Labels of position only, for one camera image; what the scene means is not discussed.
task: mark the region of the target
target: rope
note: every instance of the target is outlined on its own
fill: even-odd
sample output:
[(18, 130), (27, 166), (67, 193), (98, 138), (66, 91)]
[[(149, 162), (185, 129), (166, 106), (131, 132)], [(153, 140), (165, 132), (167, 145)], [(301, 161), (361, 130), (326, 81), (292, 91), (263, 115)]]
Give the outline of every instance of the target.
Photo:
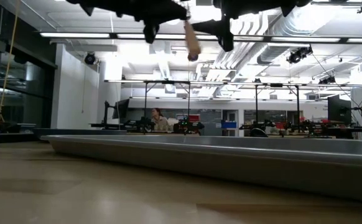
[[(9, 55), (8, 55), (9, 60), (7, 62), (6, 76), (4, 77), (4, 84), (2, 86), (2, 93), (1, 93), (1, 100), (0, 100), (0, 112), (1, 112), (2, 104), (4, 102), (4, 96), (6, 94), (7, 78), (8, 78), (8, 73), (9, 73), (9, 67), (10, 67), (10, 64), (11, 64), (10, 57), (12, 55), (12, 48), (14, 46), (15, 31), (17, 29), (17, 21), (18, 21), (18, 13), (19, 13), (19, 5), (20, 4), (21, 4), (21, 0), (17, 0), (16, 11), (15, 11), (14, 28), (12, 30), (11, 44), (10, 44), (10, 47), (9, 47)], [(2, 117), (2, 114), (0, 113), (0, 121), (1, 120), (4, 121), (4, 118)]]

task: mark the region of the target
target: gray tray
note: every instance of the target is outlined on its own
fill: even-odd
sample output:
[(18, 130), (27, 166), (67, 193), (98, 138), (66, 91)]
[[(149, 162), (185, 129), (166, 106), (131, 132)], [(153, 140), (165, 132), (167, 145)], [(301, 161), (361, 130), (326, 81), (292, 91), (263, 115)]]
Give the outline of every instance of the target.
[(362, 141), (45, 136), (57, 152), (362, 201)]
[(48, 136), (48, 135), (120, 135), (120, 134), (126, 134), (127, 131), (34, 128), (33, 133), (36, 135), (36, 137), (42, 140), (42, 136)]

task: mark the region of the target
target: white ceiling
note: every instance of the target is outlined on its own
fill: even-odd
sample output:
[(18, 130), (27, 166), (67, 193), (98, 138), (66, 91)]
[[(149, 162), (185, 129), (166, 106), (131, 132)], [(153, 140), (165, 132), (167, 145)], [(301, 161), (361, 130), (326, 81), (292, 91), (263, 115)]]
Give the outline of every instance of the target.
[[(0, 0), (5, 8), (14, 11), (14, 2)], [(144, 27), (142, 22), (135, 22), (130, 16), (116, 17), (112, 12), (96, 9), (91, 17), (88, 17), (78, 5), (69, 4), (64, 1), (54, 0), (22, 0), (21, 19), (28, 22), (40, 31), (62, 31), (62, 32), (137, 32), (141, 33)], [(335, 17), (317, 30), (314, 35), (320, 36), (362, 36), (362, 13), (356, 13), (357, 8), (343, 9), (335, 14)], [(202, 21), (205, 18), (192, 16), (192, 22)], [(162, 24), (160, 33), (183, 33), (183, 24), (176, 25)], [(74, 40), (73, 44), (78, 45), (111, 45), (118, 46), (118, 55), (124, 61), (124, 73), (152, 73), (158, 69), (155, 55), (149, 54), (149, 45), (137, 40)], [(185, 46), (185, 42), (171, 41), (171, 46)], [(202, 42), (202, 54), (197, 63), (208, 60), (216, 60), (222, 51), (216, 42)], [(314, 54), (323, 63), (325, 69), (339, 66), (335, 60), (339, 55), (342, 57), (358, 58), (362, 57), (362, 45), (325, 45), (315, 44), (312, 46)], [(186, 59), (186, 54), (177, 52), (170, 54), (169, 67), (174, 70), (194, 70), (197, 63), (190, 63)], [(306, 58), (300, 64), (288, 67), (284, 63), (285, 57), (279, 58), (278, 67), (268, 67), (265, 69), (267, 77), (312, 77), (323, 72), (323, 68), (316, 65), (314, 58)], [(349, 74), (349, 70), (340, 71), (340, 75)]]

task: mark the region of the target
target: person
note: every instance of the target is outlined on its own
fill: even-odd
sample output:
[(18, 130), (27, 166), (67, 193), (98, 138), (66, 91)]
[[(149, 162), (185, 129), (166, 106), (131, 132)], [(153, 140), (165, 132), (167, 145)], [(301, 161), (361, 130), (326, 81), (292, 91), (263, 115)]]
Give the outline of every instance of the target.
[(159, 108), (152, 109), (152, 122), (155, 122), (155, 124), (159, 125), (159, 126), (168, 126), (169, 125), (169, 123), (167, 122), (167, 119), (165, 117), (163, 117)]

